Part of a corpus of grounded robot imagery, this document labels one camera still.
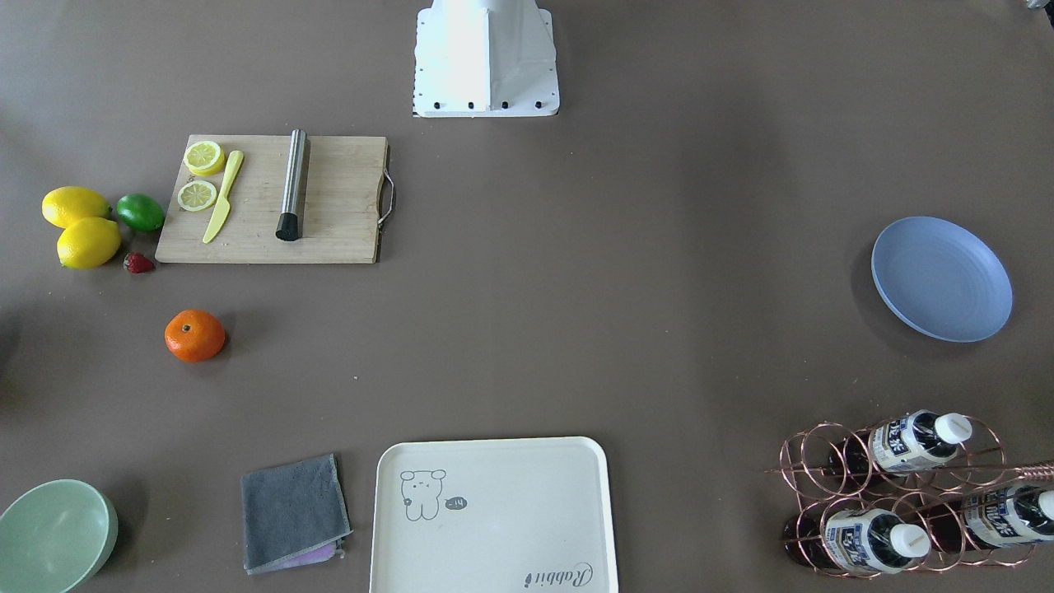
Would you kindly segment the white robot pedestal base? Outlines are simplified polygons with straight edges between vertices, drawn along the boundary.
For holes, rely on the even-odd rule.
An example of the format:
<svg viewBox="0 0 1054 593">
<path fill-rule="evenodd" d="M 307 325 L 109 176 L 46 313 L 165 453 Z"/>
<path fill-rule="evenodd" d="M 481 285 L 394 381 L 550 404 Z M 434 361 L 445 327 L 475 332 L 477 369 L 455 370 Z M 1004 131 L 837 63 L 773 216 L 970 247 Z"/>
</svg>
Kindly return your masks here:
<svg viewBox="0 0 1054 593">
<path fill-rule="evenodd" d="M 418 118 L 560 111 L 553 15 L 534 1 L 433 1 L 417 13 L 414 58 Z"/>
</svg>

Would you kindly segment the bottle in rack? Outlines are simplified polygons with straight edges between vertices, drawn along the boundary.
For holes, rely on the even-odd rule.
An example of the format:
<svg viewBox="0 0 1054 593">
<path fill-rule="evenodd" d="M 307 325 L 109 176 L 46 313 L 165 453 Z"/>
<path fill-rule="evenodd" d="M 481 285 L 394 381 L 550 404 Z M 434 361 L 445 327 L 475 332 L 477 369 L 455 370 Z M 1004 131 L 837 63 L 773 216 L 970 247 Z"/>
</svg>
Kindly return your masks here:
<svg viewBox="0 0 1054 593">
<path fill-rule="evenodd" d="M 946 552 L 1051 543 L 1053 492 L 1024 483 L 992 488 L 938 503 L 922 517 Z"/>
<path fill-rule="evenodd" d="M 917 410 L 902 417 L 861 429 L 833 446 L 824 475 L 868 487 L 882 480 L 941 468 L 972 438 L 972 421 L 961 413 Z"/>
<path fill-rule="evenodd" d="M 790 518 L 782 540 L 793 562 L 843 577 L 896 574 L 921 564 L 932 551 L 926 529 L 884 509 Z"/>
</svg>

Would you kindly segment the lower whole lemon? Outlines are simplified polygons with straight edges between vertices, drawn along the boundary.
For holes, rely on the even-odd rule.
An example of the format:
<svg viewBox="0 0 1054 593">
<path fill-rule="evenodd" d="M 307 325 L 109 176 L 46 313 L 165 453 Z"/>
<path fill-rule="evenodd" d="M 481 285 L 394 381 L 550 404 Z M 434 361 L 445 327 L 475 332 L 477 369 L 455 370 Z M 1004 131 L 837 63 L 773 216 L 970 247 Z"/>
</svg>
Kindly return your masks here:
<svg viewBox="0 0 1054 593">
<path fill-rule="evenodd" d="M 108 263 L 120 246 L 117 222 L 103 217 L 86 217 L 60 234 L 56 250 L 61 266 L 87 269 Z"/>
</svg>

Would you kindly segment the lemon slice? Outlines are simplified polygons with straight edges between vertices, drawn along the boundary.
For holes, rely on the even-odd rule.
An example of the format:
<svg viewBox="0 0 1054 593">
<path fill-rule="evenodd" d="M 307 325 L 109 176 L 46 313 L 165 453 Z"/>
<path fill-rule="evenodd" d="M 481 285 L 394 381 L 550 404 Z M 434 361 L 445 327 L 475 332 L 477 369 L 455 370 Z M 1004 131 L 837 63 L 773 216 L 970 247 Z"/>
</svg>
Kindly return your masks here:
<svg viewBox="0 0 1054 593">
<path fill-rule="evenodd" d="M 178 205 L 187 212 L 200 212 L 213 207 L 216 199 L 218 199 L 218 187 L 207 180 L 189 181 L 176 193 Z"/>
<path fill-rule="evenodd" d="M 188 145 L 182 162 L 189 173 L 210 176 L 221 172 L 226 165 L 226 152 L 214 140 L 197 140 Z"/>
</svg>

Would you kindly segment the upper lemon slice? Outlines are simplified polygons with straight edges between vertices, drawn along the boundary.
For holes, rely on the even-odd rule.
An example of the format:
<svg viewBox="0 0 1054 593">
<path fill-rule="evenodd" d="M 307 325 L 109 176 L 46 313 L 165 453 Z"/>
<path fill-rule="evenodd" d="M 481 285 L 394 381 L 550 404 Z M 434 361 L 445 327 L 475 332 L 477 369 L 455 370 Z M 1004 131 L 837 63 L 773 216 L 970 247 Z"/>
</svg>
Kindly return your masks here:
<svg viewBox="0 0 1054 593">
<path fill-rule="evenodd" d="M 210 176 L 221 172 L 226 165 L 226 152 L 214 140 L 197 140 L 188 145 L 182 162 L 189 173 Z"/>
</svg>

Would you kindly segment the green lime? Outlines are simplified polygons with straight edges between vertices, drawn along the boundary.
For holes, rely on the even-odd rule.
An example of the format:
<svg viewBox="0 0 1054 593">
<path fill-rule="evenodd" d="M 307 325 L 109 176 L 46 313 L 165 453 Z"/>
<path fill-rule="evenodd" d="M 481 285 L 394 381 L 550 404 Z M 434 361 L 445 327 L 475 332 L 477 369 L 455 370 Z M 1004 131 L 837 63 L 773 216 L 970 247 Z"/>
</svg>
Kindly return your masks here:
<svg viewBox="0 0 1054 593">
<path fill-rule="evenodd" d="M 165 210 L 155 199 L 143 193 L 131 193 L 118 199 L 117 217 L 136 231 L 154 232 L 165 224 Z"/>
</svg>

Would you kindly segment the orange mandarin fruit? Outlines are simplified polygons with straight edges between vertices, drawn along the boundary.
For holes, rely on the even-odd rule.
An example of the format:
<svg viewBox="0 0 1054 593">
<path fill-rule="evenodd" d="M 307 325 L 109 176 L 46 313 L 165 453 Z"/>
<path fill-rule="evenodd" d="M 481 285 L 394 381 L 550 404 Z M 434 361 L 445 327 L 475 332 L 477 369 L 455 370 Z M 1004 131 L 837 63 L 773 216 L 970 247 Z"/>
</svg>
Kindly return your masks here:
<svg viewBox="0 0 1054 593">
<path fill-rule="evenodd" d="M 226 344 L 221 321 L 203 309 L 184 309 L 163 330 L 165 348 L 182 362 L 203 362 Z"/>
</svg>

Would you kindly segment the top bottle in rack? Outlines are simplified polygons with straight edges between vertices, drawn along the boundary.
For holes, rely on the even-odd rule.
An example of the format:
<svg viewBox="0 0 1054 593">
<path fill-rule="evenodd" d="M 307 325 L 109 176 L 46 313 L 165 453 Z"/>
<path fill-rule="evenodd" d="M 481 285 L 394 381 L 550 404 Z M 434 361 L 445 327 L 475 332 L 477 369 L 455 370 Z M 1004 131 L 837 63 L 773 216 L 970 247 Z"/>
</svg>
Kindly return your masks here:
<svg viewBox="0 0 1054 593">
<path fill-rule="evenodd" d="M 868 487 L 882 480 L 941 468 L 972 438 L 972 421 L 961 413 L 917 410 L 902 417 L 861 429 L 833 446 L 824 475 Z"/>
</svg>

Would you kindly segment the yellow plastic knife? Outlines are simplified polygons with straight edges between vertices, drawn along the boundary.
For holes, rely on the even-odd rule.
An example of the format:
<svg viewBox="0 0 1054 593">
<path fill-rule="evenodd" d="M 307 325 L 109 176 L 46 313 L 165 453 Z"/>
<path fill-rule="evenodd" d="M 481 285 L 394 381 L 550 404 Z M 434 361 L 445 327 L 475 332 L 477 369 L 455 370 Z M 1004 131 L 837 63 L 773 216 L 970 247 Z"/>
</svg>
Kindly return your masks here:
<svg viewBox="0 0 1054 593">
<path fill-rule="evenodd" d="M 229 199 L 230 192 L 232 191 L 235 180 L 240 173 L 243 160 L 245 154 L 243 151 L 240 150 L 234 150 L 227 155 L 221 187 L 219 187 L 217 193 L 216 202 L 213 206 L 213 213 L 210 217 L 210 221 L 208 221 L 203 238 L 201 239 L 204 244 L 210 244 L 211 241 L 215 240 L 215 237 L 218 236 L 219 232 L 221 232 L 227 217 L 229 217 L 232 207 Z"/>
</svg>

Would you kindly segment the lower bottle in rack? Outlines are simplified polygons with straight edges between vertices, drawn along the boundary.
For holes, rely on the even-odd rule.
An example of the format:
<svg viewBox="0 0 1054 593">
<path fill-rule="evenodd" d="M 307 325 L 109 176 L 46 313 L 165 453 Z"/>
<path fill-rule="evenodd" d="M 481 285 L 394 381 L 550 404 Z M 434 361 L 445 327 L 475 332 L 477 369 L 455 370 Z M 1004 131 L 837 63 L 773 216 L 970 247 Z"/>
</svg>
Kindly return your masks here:
<svg viewBox="0 0 1054 593">
<path fill-rule="evenodd" d="M 793 562 L 843 577 L 896 574 L 921 564 L 932 551 L 926 529 L 884 509 L 790 518 L 782 540 Z"/>
<path fill-rule="evenodd" d="M 922 517 L 946 552 L 1051 543 L 1053 492 L 1024 483 L 992 488 L 938 503 Z"/>
</svg>

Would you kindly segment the steel cylinder black cap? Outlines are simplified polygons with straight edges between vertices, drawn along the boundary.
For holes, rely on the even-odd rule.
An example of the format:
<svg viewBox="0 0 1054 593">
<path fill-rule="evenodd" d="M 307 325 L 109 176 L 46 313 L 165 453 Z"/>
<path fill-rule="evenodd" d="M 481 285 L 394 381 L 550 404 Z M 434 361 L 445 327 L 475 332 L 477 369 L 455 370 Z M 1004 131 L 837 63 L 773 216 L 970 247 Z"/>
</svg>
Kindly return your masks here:
<svg viewBox="0 0 1054 593">
<path fill-rule="evenodd" d="M 301 238 L 301 215 L 306 184 L 306 169 L 309 165 L 310 140 L 305 130 L 295 129 L 291 133 L 287 150 L 287 171 L 282 195 L 282 205 L 275 236 L 284 241 Z"/>
</svg>

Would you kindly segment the grey folded cloth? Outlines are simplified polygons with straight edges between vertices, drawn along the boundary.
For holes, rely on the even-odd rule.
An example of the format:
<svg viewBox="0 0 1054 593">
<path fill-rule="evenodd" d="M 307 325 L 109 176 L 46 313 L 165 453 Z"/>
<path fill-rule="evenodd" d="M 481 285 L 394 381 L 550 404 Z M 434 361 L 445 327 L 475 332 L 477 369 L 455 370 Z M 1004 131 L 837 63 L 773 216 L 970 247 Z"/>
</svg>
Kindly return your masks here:
<svg viewBox="0 0 1054 593">
<path fill-rule="evenodd" d="M 245 573 L 345 556 L 352 533 L 335 454 L 253 470 L 240 480 Z"/>
</svg>

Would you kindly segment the whole lemon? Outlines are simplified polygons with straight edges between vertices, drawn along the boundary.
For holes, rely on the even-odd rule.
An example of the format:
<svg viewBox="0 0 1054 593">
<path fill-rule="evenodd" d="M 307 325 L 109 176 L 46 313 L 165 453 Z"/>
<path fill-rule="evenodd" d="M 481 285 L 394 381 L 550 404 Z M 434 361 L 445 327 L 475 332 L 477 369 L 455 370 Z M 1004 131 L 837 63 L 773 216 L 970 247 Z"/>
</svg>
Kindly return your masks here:
<svg viewBox="0 0 1054 593">
<path fill-rule="evenodd" d="M 41 213 L 48 224 L 67 229 L 83 218 L 108 218 L 110 204 L 105 196 L 95 190 L 64 185 L 46 193 L 41 200 Z"/>
<path fill-rule="evenodd" d="M 117 222 L 103 217 L 86 217 L 60 234 L 56 250 L 61 266 L 87 269 L 108 263 L 120 246 Z"/>
</svg>

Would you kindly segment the cream rabbit tray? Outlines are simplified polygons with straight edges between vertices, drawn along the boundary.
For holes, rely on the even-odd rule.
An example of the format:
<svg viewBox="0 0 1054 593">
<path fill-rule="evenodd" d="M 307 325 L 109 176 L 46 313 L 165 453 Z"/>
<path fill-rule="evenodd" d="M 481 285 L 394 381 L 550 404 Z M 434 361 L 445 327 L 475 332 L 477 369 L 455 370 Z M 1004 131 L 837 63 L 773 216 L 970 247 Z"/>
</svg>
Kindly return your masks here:
<svg viewBox="0 0 1054 593">
<path fill-rule="evenodd" d="M 605 451 L 581 436 L 389 447 L 369 589 L 617 592 Z"/>
</svg>

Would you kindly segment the lower lemon slice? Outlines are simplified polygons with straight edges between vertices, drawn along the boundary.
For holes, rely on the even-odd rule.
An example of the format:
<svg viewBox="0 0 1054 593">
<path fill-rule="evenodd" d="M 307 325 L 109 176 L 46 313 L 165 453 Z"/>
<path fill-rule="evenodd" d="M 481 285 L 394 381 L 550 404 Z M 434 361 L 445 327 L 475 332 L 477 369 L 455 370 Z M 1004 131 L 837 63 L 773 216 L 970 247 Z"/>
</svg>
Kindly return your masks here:
<svg viewBox="0 0 1054 593">
<path fill-rule="evenodd" d="M 213 207 L 216 199 L 218 199 L 218 187 L 207 180 L 189 181 L 176 193 L 178 205 L 187 212 L 200 212 Z"/>
</svg>

